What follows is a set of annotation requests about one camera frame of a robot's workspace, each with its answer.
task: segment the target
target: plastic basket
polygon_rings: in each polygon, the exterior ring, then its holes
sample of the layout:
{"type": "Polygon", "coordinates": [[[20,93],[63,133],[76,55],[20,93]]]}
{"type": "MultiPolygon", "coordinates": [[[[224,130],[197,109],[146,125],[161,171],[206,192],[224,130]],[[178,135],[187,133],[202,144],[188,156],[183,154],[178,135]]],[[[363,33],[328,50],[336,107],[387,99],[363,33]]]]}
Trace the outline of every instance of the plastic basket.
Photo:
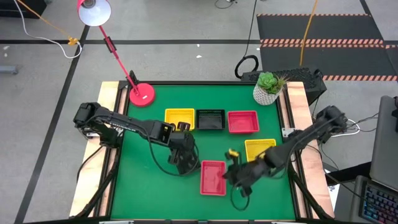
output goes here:
{"type": "Polygon", "coordinates": [[[221,130],[225,128],[225,110],[197,110],[197,129],[221,130]]]}
{"type": "Polygon", "coordinates": [[[248,162],[253,161],[258,154],[270,148],[271,146],[276,146],[275,139],[246,140],[244,142],[244,147],[246,149],[246,159],[248,162]]]}
{"type": "Polygon", "coordinates": [[[166,109],[164,121],[169,124],[174,124],[176,127],[178,122],[186,122],[190,124],[189,130],[195,129],[195,110],[194,109],[166,109]]]}
{"type": "Polygon", "coordinates": [[[229,111],[228,128],[232,134],[249,134],[260,131],[257,111],[229,111]]]}
{"type": "Polygon", "coordinates": [[[202,195],[226,195],[224,161],[202,161],[200,172],[200,193],[202,195]]]}

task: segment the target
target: yellow cable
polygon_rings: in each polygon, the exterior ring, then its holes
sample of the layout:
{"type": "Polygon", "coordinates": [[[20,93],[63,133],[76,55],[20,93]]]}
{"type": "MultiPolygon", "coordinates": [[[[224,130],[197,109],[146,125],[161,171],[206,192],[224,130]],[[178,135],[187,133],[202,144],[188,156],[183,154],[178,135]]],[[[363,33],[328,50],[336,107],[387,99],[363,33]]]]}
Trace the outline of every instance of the yellow cable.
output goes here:
{"type": "Polygon", "coordinates": [[[52,26],[53,28],[56,28],[58,31],[60,31],[63,35],[68,37],[69,40],[69,45],[75,45],[78,42],[78,39],[73,38],[71,35],[69,35],[67,32],[65,32],[63,29],[56,27],[55,25],[51,24],[51,22],[45,20],[43,17],[41,17],[37,12],[35,12],[33,9],[31,9],[29,6],[27,6],[25,3],[23,3],[21,0],[17,0],[21,5],[23,5],[27,10],[35,14],[38,18],[43,20],[46,24],[52,26]]]}
{"type": "Polygon", "coordinates": [[[313,5],[312,12],[311,12],[310,20],[308,21],[307,28],[305,29],[305,33],[304,33],[304,37],[303,37],[303,45],[301,46],[301,53],[300,53],[300,66],[303,65],[305,40],[307,39],[307,33],[308,33],[308,30],[310,29],[312,17],[315,13],[315,9],[317,8],[317,4],[318,4],[318,0],[315,0],[315,4],[313,5]]]}

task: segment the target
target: wooden frame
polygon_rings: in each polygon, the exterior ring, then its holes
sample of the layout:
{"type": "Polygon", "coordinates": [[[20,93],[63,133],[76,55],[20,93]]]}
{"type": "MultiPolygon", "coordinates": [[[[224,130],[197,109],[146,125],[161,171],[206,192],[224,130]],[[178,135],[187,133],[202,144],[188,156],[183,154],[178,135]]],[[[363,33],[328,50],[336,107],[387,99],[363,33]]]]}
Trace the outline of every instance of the wooden frame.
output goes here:
{"type": "MultiPolygon", "coordinates": [[[[101,90],[99,92],[98,102],[113,110],[116,94],[118,92],[119,82],[103,82],[101,90]]],[[[305,129],[312,124],[310,110],[308,108],[307,97],[305,95],[305,90],[303,83],[301,82],[289,82],[288,94],[290,98],[290,107],[292,109],[292,116],[295,123],[295,128],[305,129]]],[[[126,100],[127,90],[124,88],[122,92],[122,97],[120,99],[120,107],[118,109],[119,113],[124,111],[124,102],[126,100]]],[[[289,127],[288,122],[288,112],[284,100],[280,101],[282,108],[282,116],[284,118],[285,127],[289,127]]],[[[88,141],[86,145],[86,151],[84,158],[87,158],[91,153],[93,153],[98,148],[99,139],[94,138],[88,141]]],[[[311,146],[318,149],[317,142],[312,141],[311,146]]],[[[114,150],[111,152],[111,163],[108,167],[111,167],[114,156],[114,150]]],[[[80,212],[87,202],[91,199],[92,195],[98,188],[98,183],[100,182],[102,166],[105,157],[105,149],[102,149],[97,155],[95,155],[89,163],[81,170],[80,178],[76,187],[75,196],[73,198],[72,208],[70,215],[76,215],[80,212]]],[[[316,152],[313,148],[307,147],[302,152],[302,164],[305,174],[305,180],[307,183],[307,188],[317,200],[317,202],[322,206],[322,208],[334,217],[333,207],[331,205],[328,187],[326,184],[325,173],[323,171],[322,160],[320,154],[316,152]]],[[[300,216],[302,218],[306,217],[305,206],[303,202],[303,197],[296,186],[296,194],[298,199],[298,207],[300,211],[300,216]]],[[[106,189],[103,199],[101,201],[101,210],[99,215],[103,216],[106,214],[106,205],[108,202],[109,186],[106,189]]]]}

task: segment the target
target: desk lamp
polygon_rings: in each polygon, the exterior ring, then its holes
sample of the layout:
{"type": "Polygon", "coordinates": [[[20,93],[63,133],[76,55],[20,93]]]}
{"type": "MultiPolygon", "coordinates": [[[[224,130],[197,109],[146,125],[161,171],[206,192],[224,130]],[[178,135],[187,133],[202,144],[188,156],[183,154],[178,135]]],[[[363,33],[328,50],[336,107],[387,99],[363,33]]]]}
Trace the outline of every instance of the desk lamp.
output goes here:
{"type": "Polygon", "coordinates": [[[111,17],[111,5],[109,2],[107,0],[78,0],[77,13],[84,24],[88,26],[98,26],[104,35],[104,41],[106,42],[109,51],[113,53],[116,60],[119,62],[127,80],[132,86],[129,94],[131,103],[140,107],[149,106],[155,100],[154,88],[147,83],[138,84],[134,72],[130,71],[129,75],[122,61],[120,61],[119,55],[116,53],[116,47],[111,38],[106,35],[105,30],[102,27],[102,25],[111,17]]]}

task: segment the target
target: green table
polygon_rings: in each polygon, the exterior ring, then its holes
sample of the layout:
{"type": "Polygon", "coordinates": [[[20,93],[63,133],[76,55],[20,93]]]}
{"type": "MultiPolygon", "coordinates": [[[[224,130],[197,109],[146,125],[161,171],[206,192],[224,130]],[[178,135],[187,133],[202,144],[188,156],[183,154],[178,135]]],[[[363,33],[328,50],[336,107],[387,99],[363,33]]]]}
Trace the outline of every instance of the green table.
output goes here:
{"type": "MultiPolygon", "coordinates": [[[[230,134],[226,129],[193,130],[200,160],[225,161],[224,153],[233,148],[244,153],[247,139],[275,139],[282,143],[276,104],[261,106],[253,97],[252,85],[154,85],[156,100],[145,108],[129,105],[127,115],[138,119],[164,120],[167,108],[256,110],[260,131],[254,134],[230,134]]],[[[163,168],[177,173],[168,164],[170,151],[153,144],[163,168]]],[[[294,220],[290,182],[285,175],[279,180],[262,178],[253,185],[248,208],[239,212],[230,202],[231,185],[225,197],[200,194],[200,172],[187,177],[163,173],[150,156],[148,142],[139,135],[125,132],[116,181],[112,219],[173,220],[294,220]]],[[[234,192],[235,204],[243,207],[246,198],[234,192]]]]}

